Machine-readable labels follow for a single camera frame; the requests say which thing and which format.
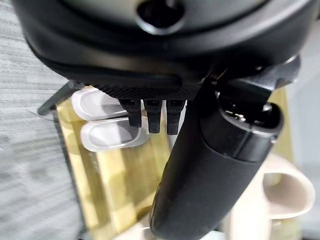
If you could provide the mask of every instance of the wooden surface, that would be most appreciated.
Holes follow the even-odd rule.
[[[294,154],[292,149],[290,119],[288,113],[288,104],[285,88],[274,91],[269,102],[277,104],[284,116],[284,126],[281,135],[279,136],[276,144],[273,147],[273,152],[279,154],[290,162],[294,162]]]
[[[270,102],[281,107],[285,118],[272,151],[293,161],[285,90],[275,91]],[[94,240],[109,240],[149,211],[170,154],[166,128],[162,122],[161,133],[142,146],[93,153],[81,144],[86,122],[71,102],[57,106],[57,112],[87,228]]]

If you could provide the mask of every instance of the white plastic piece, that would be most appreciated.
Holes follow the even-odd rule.
[[[86,121],[112,119],[127,116],[119,100],[97,88],[76,91],[71,97],[75,113]]]
[[[150,137],[145,116],[140,128],[131,127],[128,117],[88,122],[80,135],[83,146],[91,152],[140,146]]]

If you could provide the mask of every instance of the black plastic bracket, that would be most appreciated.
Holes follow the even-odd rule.
[[[141,128],[141,100],[119,99],[119,102],[128,113],[130,126]]]
[[[160,132],[162,100],[143,100],[144,109],[148,116],[149,133]]]

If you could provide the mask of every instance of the gray carpet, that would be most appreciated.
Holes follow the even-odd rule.
[[[66,82],[34,57],[0,0],[0,239],[72,240],[83,226],[55,120],[34,114]]]

